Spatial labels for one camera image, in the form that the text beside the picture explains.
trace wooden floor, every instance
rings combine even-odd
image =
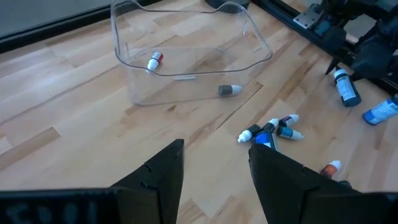
[[[234,98],[133,106],[109,21],[0,55],[0,189],[107,187],[184,138],[178,223],[264,223],[250,145],[236,137],[296,112],[305,139],[278,139],[281,153],[314,170],[339,159],[334,179],[363,192],[398,190],[398,120],[361,117],[388,96],[361,80],[363,102],[344,108],[324,75],[331,58],[255,5],[249,13],[274,56]]]

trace white bottle cap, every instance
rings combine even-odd
[[[231,85],[232,87],[232,95],[238,95],[242,92],[243,87],[239,85]]]
[[[247,142],[248,140],[250,140],[253,137],[253,135],[251,134],[250,131],[248,130],[244,130],[238,137],[238,142]]]
[[[293,130],[293,135],[290,139],[291,140],[301,140],[303,138],[304,138],[304,136],[300,132]]]
[[[276,128],[276,127],[278,127],[279,119],[278,119],[278,118],[272,118],[272,119],[270,119],[270,120],[268,121],[268,123],[273,124],[273,125],[275,126],[275,128]]]
[[[336,78],[337,76],[339,76],[341,74],[347,74],[347,71],[341,68],[341,69],[337,70],[333,75]]]
[[[294,120],[295,123],[300,119],[300,116],[298,114],[291,114],[289,116]]]
[[[340,168],[341,168],[341,162],[340,161],[331,161],[329,163],[329,165],[332,165],[332,166],[336,167],[337,170],[340,170]]]
[[[159,62],[152,58],[149,60],[147,68],[151,71],[154,71],[158,65],[159,65]]]

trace plastic container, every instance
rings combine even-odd
[[[220,97],[220,85],[243,88],[272,57],[245,8],[226,2],[163,0],[142,7],[135,0],[111,6],[115,52],[127,68],[134,104],[154,105]],[[147,69],[155,52],[163,54]]]

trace white bottle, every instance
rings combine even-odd
[[[299,121],[300,116],[297,114],[291,114],[279,120],[279,126],[289,127],[290,125]]]
[[[290,140],[301,140],[304,136],[291,128],[279,126],[276,135],[282,138],[290,139]]]
[[[260,126],[258,126],[257,124],[254,124],[252,126],[250,126],[249,128],[247,128],[246,130],[244,130],[238,137],[238,142],[247,142],[249,141],[251,138],[253,138],[253,136],[255,136],[257,133],[259,133],[261,131]]]
[[[152,55],[152,58],[150,58],[147,68],[151,71],[154,71],[159,66],[159,63],[162,62],[162,60],[163,60],[163,54],[160,52],[155,52]]]

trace small plastic bottle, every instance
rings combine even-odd
[[[236,96],[242,92],[243,87],[239,85],[220,85],[218,94],[220,96]]]
[[[149,59],[147,68],[151,71],[154,71],[162,62],[162,60],[163,60],[163,54],[160,52],[155,52],[152,55],[152,58]]]
[[[266,123],[266,125],[264,125],[264,127],[262,127],[262,130],[273,132],[275,131],[276,127],[278,127],[278,123],[279,123],[278,118],[272,118]]]
[[[276,135],[289,140],[301,140],[304,138],[304,136],[300,132],[288,127],[281,126],[279,126],[278,130],[276,131]]]
[[[276,146],[275,143],[275,136],[272,131],[261,131],[256,135],[254,138],[254,143],[255,144],[264,144],[271,149],[278,151],[278,147]]]
[[[337,173],[341,168],[340,161],[331,161],[328,165],[325,166],[320,172],[321,175],[326,176],[328,179],[331,179],[333,174]]]
[[[371,125],[377,125],[398,114],[398,95],[395,95],[363,114],[363,119]]]
[[[249,141],[251,138],[253,138],[253,136],[255,136],[257,133],[259,133],[261,131],[260,126],[258,126],[257,124],[254,124],[252,126],[250,126],[249,128],[247,128],[246,130],[244,130],[238,137],[238,142],[247,142]]]
[[[338,93],[341,96],[345,107],[352,107],[360,104],[362,101],[358,91],[356,91],[354,83],[349,78],[346,70],[339,67],[336,68],[335,83]]]
[[[291,114],[279,120],[279,126],[289,127],[290,125],[296,123],[300,119],[297,114]]]

